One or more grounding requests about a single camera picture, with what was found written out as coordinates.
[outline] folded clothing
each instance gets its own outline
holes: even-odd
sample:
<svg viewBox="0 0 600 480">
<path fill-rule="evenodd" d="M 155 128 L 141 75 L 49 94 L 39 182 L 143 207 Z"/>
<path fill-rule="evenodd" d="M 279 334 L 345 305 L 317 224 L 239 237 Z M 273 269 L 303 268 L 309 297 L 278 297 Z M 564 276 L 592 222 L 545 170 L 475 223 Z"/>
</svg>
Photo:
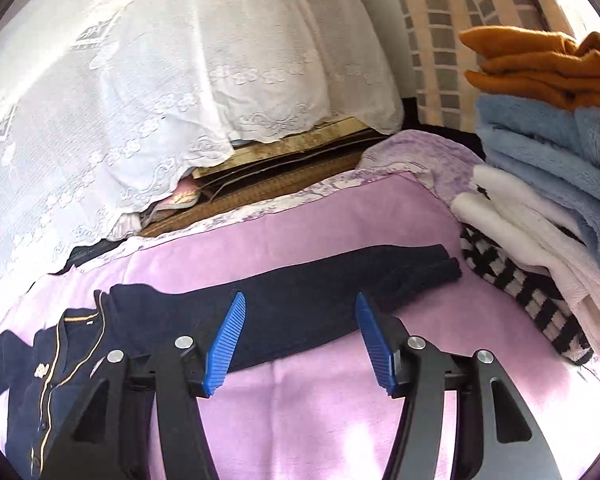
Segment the folded clothing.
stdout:
<svg viewBox="0 0 600 480">
<path fill-rule="evenodd" d="M 589 341 L 600 354 L 600 271 L 581 243 L 567 236 L 546 218 L 522 204 L 491 196 L 496 211 L 511 224 L 528 234 L 549 253 L 558 256 L 582 283 L 590 296 L 587 309 L 579 319 Z"/>
<path fill-rule="evenodd" d="M 488 124 L 476 128 L 489 164 L 522 178 L 578 212 L 583 240 L 600 265 L 600 170 L 554 146 Z"/>
<path fill-rule="evenodd" d="M 467 71 L 467 81 L 483 92 L 510 94 L 575 111 L 600 108 L 600 33 L 576 46 L 562 33 L 515 27 L 476 27 L 460 40 L 486 60 L 484 73 Z"/>
<path fill-rule="evenodd" d="M 567 208 L 538 195 L 524 180 L 487 164 L 474 167 L 472 183 L 488 195 L 497 194 L 503 199 L 526 205 L 540 213 L 553 224 L 564 227 L 575 237 L 582 238 L 576 216 Z"/>
<path fill-rule="evenodd" d="M 451 209 L 462 221 L 494 240 L 517 264 L 546 267 L 600 355 L 600 272 L 577 241 L 525 206 L 462 193 Z"/>
<path fill-rule="evenodd" d="M 483 123 L 550 140 L 600 169 L 598 108 L 572 114 L 535 99 L 499 94 L 481 94 L 475 107 Z"/>
<path fill-rule="evenodd" d="M 563 314 L 564 298 L 550 277 L 523 271 L 496 242 L 469 224 L 462 225 L 460 243 L 468 267 L 515 298 L 559 354 L 577 365 L 593 357 L 576 317 Z"/>
<path fill-rule="evenodd" d="M 58 325 L 36 333 L 32 347 L 13 332 L 0 334 L 0 394 L 10 390 L 7 459 L 23 479 L 36 478 L 68 410 L 109 351 L 141 356 L 201 324 L 215 333 L 237 291 L 246 297 L 247 314 L 230 371 L 354 332 L 360 290 L 391 312 L 460 275 L 442 245 L 371 246 L 185 294 L 149 285 L 96 291 L 95 313 L 65 311 Z"/>
<path fill-rule="evenodd" d="M 536 52 L 552 52 L 564 56 L 584 56 L 590 50 L 600 51 L 600 33 L 590 33 L 578 46 L 562 32 L 543 32 L 518 27 L 474 27 L 459 33 L 460 41 L 486 59 Z"/>
<path fill-rule="evenodd" d="M 405 130 L 368 148 L 358 167 L 415 165 L 416 168 L 409 171 L 450 205 L 458 193 L 471 191 L 474 166 L 481 163 L 482 159 L 462 144 L 428 132 Z M 426 182 L 426 174 L 418 172 L 417 167 L 426 171 L 432 182 Z"/>
</svg>

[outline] white towel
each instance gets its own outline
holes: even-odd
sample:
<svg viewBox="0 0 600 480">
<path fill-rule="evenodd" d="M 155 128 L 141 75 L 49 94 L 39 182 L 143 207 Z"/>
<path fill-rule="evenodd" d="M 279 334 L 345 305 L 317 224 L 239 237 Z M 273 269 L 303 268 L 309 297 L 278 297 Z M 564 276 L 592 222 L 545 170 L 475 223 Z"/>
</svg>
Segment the white towel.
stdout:
<svg viewBox="0 0 600 480">
<path fill-rule="evenodd" d="M 567 228 L 582 239 L 578 224 L 565 208 L 540 196 L 533 187 L 515 175 L 486 164 L 480 164 L 474 167 L 473 182 L 476 186 L 486 189 L 489 196 L 497 193 L 512 202 L 526 205 L 552 223 Z"/>
<path fill-rule="evenodd" d="M 578 268 L 574 272 L 576 265 L 568 265 L 561 256 L 554 253 L 554 250 L 548 250 L 545 243 L 551 248 L 551 242 L 547 242 L 544 237 L 538 234 L 535 228 L 532 231 L 544 240 L 542 245 L 531 237 L 531 230 L 526 231 L 529 225 L 534 226 L 544 221 L 551 226 L 550 222 L 525 206 L 520 205 L 518 210 L 512 212 L 510 203 L 503 205 L 502 202 L 502 200 L 499 200 L 498 206 L 502 208 L 502 211 L 506 212 L 509 219 L 503 218 L 501 213 L 496 209 L 493 200 L 490 201 L 481 195 L 470 193 L 458 195 L 451 204 L 451 211 L 459 219 L 473 225 L 489 238 L 493 239 L 507 254 L 510 254 L 517 261 L 528 266 L 543 266 L 547 268 L 554 279 L 555 285 L 563 295 L 567 306 L 580 322 L 592 348 L 600 356 L 600 285 L 596 279 L 590 278 L 586 272 L 583 272 L 582 269 L 585 267 Z M 571 240 L 568 236 L 561 233 L 557 228 L 553 227 L 553 229 L 562 235 L 562 237 L 576 245 L 578 244 L 575 240 Z M 565 243 L 565 246 L 569 247 L 570 250 L 574 250 L 574 247 L 570 244 Z M 586 249 L 584 251 L 584 255 L 588 256 Z M 590 263 L 592 268 L 597 270 L 595 263 L 592 261 Z"/>
<path fill-rule="evenodd" d="M 592 301 L 585 301 L 586 308 L 576 312 L 591 347 L 600 355 L 600 270 L 589 255 L 587 248 L 569 238 L 538 212 L 525 205 L 503 200 L 490 194 L 491 202 L 500 215 L 523 230 L 548 252 L 558 256 L 587 289 Z"/>
</svg>

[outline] stack of folded towels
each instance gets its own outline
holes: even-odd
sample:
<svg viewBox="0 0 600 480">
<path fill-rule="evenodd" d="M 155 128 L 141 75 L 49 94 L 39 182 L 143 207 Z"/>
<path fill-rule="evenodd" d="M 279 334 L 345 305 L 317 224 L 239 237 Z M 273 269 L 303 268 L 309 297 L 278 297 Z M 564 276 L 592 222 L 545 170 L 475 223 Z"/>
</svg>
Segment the stack of folded towels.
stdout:
<svg viewBox="0 0 600 480">
<path fill-rule="evenodd" d="M 467 72 L 486 165 L 460 194 L 469 266 L 516 298 L 554 348 L 600 356 L 600 34 L 477 27 Z"/>
</svg>

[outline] blue towel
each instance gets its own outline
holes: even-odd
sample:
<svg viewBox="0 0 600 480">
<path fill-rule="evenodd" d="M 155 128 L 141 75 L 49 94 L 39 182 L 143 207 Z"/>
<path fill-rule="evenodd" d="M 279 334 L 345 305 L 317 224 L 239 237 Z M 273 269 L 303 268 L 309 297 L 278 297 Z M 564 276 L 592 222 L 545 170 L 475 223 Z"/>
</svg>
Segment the blue towel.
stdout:
<svg viewBox="0 0 600 480">
<path fill-rule="evenodd" d="M 490 166 L 508 171 L 535 187 L 540 194 L 567 208 L 578 223 L 582 240 L 600 267 L 600 201 L 565 180 L 484 147 Z"/>
<path fill-rule="evenodd" d="M 490 124 L 475 129 L 484 146 L 558 176 L 600 200 L 600 170 L 573 153 Z"/>
<path fill-rule="evenodd" d="M 550 140 L 600 169 L 599 108 L 572 114 L 542 101 L 496 94 L 481 94 L 475 106 L 483 123 Z"/>
</svg>

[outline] purple blanket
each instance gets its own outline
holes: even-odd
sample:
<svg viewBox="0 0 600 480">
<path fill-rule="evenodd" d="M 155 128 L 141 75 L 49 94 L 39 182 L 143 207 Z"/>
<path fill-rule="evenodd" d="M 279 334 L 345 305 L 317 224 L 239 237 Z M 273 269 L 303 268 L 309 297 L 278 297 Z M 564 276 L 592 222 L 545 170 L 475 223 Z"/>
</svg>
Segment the purple blanket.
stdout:
<svg viewBox="0 0 600 480">
<path fill-rule="evenodd" d="M 443 351 L 491 349 L 536 416 L 564 480 L 578 479 L 600 452 L 600 382 L 560 358 L 513 299 L 466 267 L 458 223 L 406 174 L 172 240 L 87 273 L 47 276 L 11 309 L 0 332 L 9 328 L 31 343 L 36 330 L 55 324 L 64 309 L 93 308 L 92 291 L 115 283 L 178 293 L 365 246 L 438 243 L 458 257 L 463 276 L 425 293 L 400 312 L 401 319 Z M 222 480 L 380 479 L 401 407 L 376 383 L 360 333 L 231 374 L 212 399 L 200 402 Z M 6 394 L 0 443 L 5 409 Z M 156 420 L 154 411 L 154 480 L 164 478 Z M 449 411 L 437 480 L 449 475 L 453 430 Z"/>
</svg>

